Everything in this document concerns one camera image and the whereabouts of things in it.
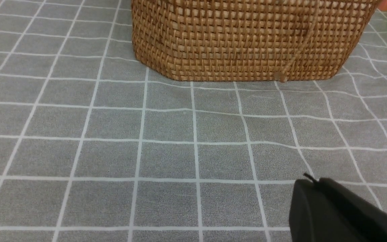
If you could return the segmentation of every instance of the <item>wicker basket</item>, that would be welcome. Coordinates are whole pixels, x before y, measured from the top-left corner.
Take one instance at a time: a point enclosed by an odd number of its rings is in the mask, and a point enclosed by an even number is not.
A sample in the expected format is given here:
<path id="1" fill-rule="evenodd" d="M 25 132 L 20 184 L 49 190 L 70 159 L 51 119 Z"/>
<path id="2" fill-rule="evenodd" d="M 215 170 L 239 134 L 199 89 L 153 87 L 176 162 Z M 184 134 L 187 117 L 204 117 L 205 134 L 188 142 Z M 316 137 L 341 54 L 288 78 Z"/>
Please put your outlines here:
<path id="1" fill-rule="evenodd" d="M 335 75 L 381 0 L 132 0 L 136 58 L 179 81 Z"/>

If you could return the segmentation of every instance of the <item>grid pattern tablecloth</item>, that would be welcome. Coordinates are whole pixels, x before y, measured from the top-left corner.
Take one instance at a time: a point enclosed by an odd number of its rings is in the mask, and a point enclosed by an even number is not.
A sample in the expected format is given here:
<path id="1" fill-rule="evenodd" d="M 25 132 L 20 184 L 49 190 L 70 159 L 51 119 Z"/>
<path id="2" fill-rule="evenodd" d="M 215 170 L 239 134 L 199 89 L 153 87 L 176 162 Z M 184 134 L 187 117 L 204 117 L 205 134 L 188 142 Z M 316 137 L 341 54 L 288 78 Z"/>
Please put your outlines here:
<path id="1" fill-rule="evenodd" d="M 303 172 L 387 212 L 387 13 L 327 81 L 135 61 L 129 0 L 0 0 L 1 241 L 290 241 Z"/>

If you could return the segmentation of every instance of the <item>basket handle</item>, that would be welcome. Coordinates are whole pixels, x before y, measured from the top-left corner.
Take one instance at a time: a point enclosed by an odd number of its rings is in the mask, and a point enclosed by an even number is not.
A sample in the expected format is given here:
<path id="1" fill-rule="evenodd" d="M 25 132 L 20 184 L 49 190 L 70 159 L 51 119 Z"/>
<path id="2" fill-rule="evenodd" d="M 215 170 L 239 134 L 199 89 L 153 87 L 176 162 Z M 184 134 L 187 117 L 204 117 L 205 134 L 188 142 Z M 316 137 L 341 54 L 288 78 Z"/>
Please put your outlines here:
<path id="1" fill-rule="evenodd" d="M 316 1 L 315 13 L 313 16 L 313 20 L 310 23 L 306 37 L 304 38 L 303 42 L 301 43 L 301 45 L 299 46 L 299 48 L 297 49 L 295 54 L 292 56 L 292 58 L 283 67 L 283 69 L 281 71 L 277 71 L 274 73 L 274 78 L 276 80 L 280 81 L 281 83 L 285 83 L 286 81 L 288 81 L 288 78 L 286 76 L 287 71 L 292 66 L 292 64 L 294 63 L 296 58 L 299 56 L 301 51 L 307 46 L 307 43 L 310 41 L 310 38 L 313 35 L 314 28 L 315 28 L 316 23 L 317 23 L 318 13 L 319 13 L 319 1 Z"/>

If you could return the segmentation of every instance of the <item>black object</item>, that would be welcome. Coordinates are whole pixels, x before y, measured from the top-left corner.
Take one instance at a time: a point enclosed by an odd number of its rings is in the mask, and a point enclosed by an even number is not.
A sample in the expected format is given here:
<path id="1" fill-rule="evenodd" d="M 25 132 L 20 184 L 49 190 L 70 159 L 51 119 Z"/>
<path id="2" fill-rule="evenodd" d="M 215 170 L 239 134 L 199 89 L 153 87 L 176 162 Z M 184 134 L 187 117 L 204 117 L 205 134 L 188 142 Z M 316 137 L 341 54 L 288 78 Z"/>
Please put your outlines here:
<path id="1" fill-rule="evenodd" d="M 293 242 L 387 242 L 387 213 L 329 178 L 295 181 Z"/>

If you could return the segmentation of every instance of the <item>woven rattan basket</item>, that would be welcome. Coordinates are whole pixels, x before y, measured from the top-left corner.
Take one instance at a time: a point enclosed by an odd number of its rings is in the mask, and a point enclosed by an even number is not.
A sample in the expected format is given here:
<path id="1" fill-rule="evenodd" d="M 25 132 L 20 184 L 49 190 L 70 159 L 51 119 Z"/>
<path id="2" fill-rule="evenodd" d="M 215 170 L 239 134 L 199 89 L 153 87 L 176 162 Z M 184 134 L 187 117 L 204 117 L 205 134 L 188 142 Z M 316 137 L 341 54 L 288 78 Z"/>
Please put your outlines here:
<path id="1" fill-rule="evenodd" d="M 328 79 L 380 1 L 132 0 L 132 45 L 179 81 Z"/>

